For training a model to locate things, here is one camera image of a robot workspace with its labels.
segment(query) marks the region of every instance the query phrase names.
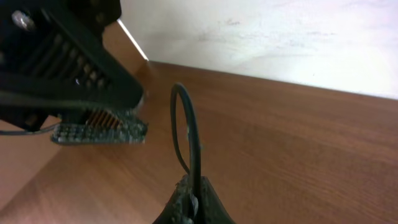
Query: brown wooden surface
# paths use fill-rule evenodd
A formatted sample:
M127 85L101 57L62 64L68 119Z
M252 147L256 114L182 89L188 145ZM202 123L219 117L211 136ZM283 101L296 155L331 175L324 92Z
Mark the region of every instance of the brown wooden surface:
M131 74L135 74L145 63L117 22L106 28L103 39L107 50ZM57 122L58 119L49 118L44 126ZM16 129L0 121L0 130ZM0 136L0 209L60 150L61 147L51 143L49 139L50 134Z
M62 149L0 223L151 223L183 175L175 82L197 111L203 175L237 223L398 222L397 101L161 63L139 77L146 143Z

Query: wire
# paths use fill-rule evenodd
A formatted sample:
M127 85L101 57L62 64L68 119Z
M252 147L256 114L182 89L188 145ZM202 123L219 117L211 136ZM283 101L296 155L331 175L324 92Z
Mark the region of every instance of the wire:
M49 131L54 130L58 124L53 124L51 126L48 126L46 128L40 129L38 131L0 131L0 136L26 136L26 135L35 135L35 134L43 134L43 133L47 133Z
M177 137L177 122L175 119L175 109L177 94L180 95L182 105L184 107L185 118L187 119L188 126L188 140L190 148L190 169L184 162L181 156L180 148L178 146ZM198 134L198 126L195 118L195 111L193 110L192 102L189 97L187 89L181 84L177 83L172 88L172 94L170 99L170 115L172 122L172 135L175 153L181 166L189 174L190 183L192 185L192 192L196 198L200 198L200 178L201 178L201 165L200 165L200 141Z

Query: black object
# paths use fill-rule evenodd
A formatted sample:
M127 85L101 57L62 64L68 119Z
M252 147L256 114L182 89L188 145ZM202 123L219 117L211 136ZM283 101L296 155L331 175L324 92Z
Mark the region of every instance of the black object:
M187 165L183 161L178 147L177 125L175 121L177 94L181 97L189 130L190 170L188 170ZM170 114L175 152L187 175L177 184L177 188L169 202L154 223L234 223L217 197L210 181L206 177L201 177L200 140L195 112L188 92L181 84L174 85L172 89Z
M0 0L0 12L0 119L36 132L58 116L60 144L143 140L131 113L143 89L101 43L118 0Z

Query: white wall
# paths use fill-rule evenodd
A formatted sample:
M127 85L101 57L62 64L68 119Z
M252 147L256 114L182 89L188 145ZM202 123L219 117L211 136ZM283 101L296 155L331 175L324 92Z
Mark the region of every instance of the white wall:
M149 60L398 99L396 0L122 0Z

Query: cable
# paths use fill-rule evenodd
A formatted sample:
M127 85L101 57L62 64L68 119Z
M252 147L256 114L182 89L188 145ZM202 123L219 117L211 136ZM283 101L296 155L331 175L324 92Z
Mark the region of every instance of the cable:
M35 134L43 134L49 131L54 130L58 124L53 124L49 127L40 129L38 131L30 132L30 131L0 131L0 136L26 136L26 135L35 135Z
M178 146L177 122L175 119L177 94L179 94L181 97L182 105L185 112L185 118L187 119L187 126L189 130L188 140L190 148L190 169L188 169L188 166L182 159L180 148ZM170 115L172 122L172 135L173 135L175 153L178 157L178 160L180 161L181 166L185 169L187 174L189 174L190 183L192 185L192 192L194 196L196 196L196 198L200 198L201 165L200 165L200 141L198 134L198 126L188 91L181 83L175 84L172 88L172 94L170 99Z

